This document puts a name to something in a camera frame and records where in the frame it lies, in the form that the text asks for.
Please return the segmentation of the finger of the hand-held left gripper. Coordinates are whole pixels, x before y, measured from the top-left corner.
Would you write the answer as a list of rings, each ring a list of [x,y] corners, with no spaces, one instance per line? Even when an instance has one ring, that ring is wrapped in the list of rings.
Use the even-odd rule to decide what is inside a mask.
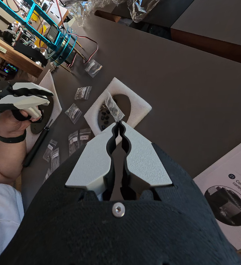
[[[54,96],[50,90],[31,82],[16,82],[12,90],[18,96]]]
[[[46,96],[18,96],[13,91],[0,91],[0,109],[25,109],[41,104],[49,104]]]

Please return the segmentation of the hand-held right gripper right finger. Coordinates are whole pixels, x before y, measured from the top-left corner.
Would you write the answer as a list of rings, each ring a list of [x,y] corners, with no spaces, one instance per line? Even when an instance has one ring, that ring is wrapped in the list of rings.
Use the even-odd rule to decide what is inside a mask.
[[[122,149],[125,151],[122,187],[124,200],[135,200],[145,190],[172,185],[153,144],[127,123],[120,122]]]

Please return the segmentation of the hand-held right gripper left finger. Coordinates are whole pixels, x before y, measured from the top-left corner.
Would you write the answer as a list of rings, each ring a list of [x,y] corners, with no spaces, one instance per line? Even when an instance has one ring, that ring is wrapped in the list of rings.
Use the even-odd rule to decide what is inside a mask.
[[[112,123],[84,147],[65,186],[94,191],[110,200],[115,183],[115,168],[112,157],[119,135],[119,122]]]

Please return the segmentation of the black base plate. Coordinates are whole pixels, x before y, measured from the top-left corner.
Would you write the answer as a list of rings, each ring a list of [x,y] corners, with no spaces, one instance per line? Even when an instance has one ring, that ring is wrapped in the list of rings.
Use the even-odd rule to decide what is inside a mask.
[[[38,109],[41,111],[42,117],[38,121],[31,123],[30,130],[32,134],[40,133],[49,122],[53,111],[54,101],[53,96],[47,96],[47,99],[49,101],[48,105],[41,104],[38,106]]]

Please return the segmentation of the white foam square with hole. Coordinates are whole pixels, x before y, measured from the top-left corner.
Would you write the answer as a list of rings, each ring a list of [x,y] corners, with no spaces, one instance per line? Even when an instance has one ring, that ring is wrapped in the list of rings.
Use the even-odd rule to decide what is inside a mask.
[[[86,122],[91,128],[95,136],[102,133],[102,130],[98,124],[99,110],[104,104],[108,92],[111,96],[115,95],[125,95],[129,98],[131,104],[131,111],[127,121],[127,124],[135,128],[135,126],[151,111],[152,107],[143,98],[137,95],[129,87],[119,81],[117,78],[113,78],[107,88],[102,92],[102,94],[97,98],[97,100],[92,104],[89,110],[84,115]]]

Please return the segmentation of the clear plastic standoff pouch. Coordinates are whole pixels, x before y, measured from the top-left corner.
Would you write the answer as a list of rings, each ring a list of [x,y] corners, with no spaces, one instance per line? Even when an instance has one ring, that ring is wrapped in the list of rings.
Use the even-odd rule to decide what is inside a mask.
[[[113,100],[110,93],[108,93],[105,98],[105,105],[116,122],[121,121],[122,118],[125,116],[124,113],[120,110],[120,108],[116,104],[116,102]]]

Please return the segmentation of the person's left forearm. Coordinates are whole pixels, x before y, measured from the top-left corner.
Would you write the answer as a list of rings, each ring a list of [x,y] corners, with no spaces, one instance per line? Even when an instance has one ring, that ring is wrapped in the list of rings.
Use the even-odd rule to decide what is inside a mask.
[[[0,183],[11,184],[20,175],[26,156],[26,140],[19,143],[0,141]]]

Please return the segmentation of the person's left hand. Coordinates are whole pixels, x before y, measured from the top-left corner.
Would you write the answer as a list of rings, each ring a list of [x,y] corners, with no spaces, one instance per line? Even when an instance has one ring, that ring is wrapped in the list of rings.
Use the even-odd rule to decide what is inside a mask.
[[[31,122],[39,119],[40,117],[19,121],[13,116],[11,110],[6,110],[0,114],[0,136],[4,138],[19,137],[24,134]]]

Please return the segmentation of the large white foam sheet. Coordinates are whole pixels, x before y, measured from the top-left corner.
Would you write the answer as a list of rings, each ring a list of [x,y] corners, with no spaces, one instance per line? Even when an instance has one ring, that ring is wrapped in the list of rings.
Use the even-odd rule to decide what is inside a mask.
[[[41,110],[43,110],[43,120],[41,123],[31,124],[27,129],[26,133],[26,153],[28,154],[31,149],[33,148],[34,144],[36,143],[37,139],[39,138],[43,128],[49,124],[52,120],[50,126],[52,126],[53,122],[58,118],[58,116],[62,112],[62,107],[58,99],[58,95],[55,89],[54,81],[52,78],[52,74],[50,71],[46,73],[43,77],[42,81],[39,83],[39,86],[46,88],[53,92],[52,97],[48,97],[50,104],[48,106],[43,105]]]

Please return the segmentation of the wooden table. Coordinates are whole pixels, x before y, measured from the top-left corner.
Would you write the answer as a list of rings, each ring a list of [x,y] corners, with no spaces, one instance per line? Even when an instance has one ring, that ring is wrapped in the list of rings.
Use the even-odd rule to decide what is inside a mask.
[[[22,53],[14,50],[12,46],[0,39],[0,57],[15,65],[28,74],[38,78],[43,68]]]

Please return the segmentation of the black wristband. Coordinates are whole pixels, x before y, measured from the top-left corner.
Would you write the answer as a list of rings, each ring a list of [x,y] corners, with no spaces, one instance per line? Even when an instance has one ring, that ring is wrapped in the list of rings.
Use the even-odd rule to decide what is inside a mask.
[[[24,133],[17,137],[2,137],[0,136],[0,141],[7,144],[15,144],[23,142],[26,139],[26,129],[24,130]]]

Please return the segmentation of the black screwdriver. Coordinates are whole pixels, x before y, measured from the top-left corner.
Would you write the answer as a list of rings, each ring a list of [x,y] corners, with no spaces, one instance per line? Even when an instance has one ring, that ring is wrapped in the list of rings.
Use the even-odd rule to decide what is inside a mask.
[[[35,142],[34,146],[31,149],[31,151],[26,156],[25,161],[23,163],[23,167],[24,168],[28,167],[31,164],[33,158],[35,157],[35,155],[36,155],[36,153],[38,151],[38,149],[40,148],[42,142],[44,141],[44,139],[46,138],[46,135],[49,132],[49,127],[50,127],[52,121],[53,121],[53,119],[51,119],[49,124],[46,125],[46,127],[42,130],[40,136],[38,137],[37,141]]]

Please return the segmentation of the set of labelled screw bags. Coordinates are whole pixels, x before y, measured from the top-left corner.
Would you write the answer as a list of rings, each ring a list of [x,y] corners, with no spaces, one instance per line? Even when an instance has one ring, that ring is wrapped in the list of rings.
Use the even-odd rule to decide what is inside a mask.
[[[75,99],[88,99],[89,93],[91,91],[91,86],[84,87],[84,88],[78,88]],[[65,114],[71,119],[71,121],[75,124],[76,121],[78,121],[79,117],[81,116],[82,112],[80,109],[73,103],[69,109],[65,112]],[[74,133],[70,134],[68,136],[68,144],[69,144],[69,156],[71,156],[81,145],[84,144],[84,141],[88,142],[89,137],[91,135],[91,129],[82,129],[80,132],[75,131]],[[51,168],[48,169],[46,176],[44,178],[45,182],[48,177],[52,174],[53,171],[55,171],[59,165],[59,148],[56,148],[50,152],[50,147],[54,148],[57,145],[57,141],[54,141],[53,139],[49,142],[48,148],[43,156],[43,159],[46,161],[51,161]]]

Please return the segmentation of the crumpled clear plastic wrap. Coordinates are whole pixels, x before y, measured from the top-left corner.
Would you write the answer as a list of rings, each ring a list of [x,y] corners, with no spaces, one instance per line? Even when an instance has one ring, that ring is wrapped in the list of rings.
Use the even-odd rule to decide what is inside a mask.
[[[138,23],[160,2],[160,0],[128,0],[127,6],[133,22]]]
[[[126,0],[64,0],[63,3],[69,11],[69,15],[75,19],[79,27],[83,27],[86,18],[98,7],[105,7],[111,3],[119,5]]]

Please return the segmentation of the printed assembly manual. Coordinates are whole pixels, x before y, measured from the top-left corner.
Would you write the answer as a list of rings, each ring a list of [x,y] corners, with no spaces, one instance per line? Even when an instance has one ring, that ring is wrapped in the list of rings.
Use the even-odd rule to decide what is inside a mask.
[[[241,143],[194,178],[241,258]]]

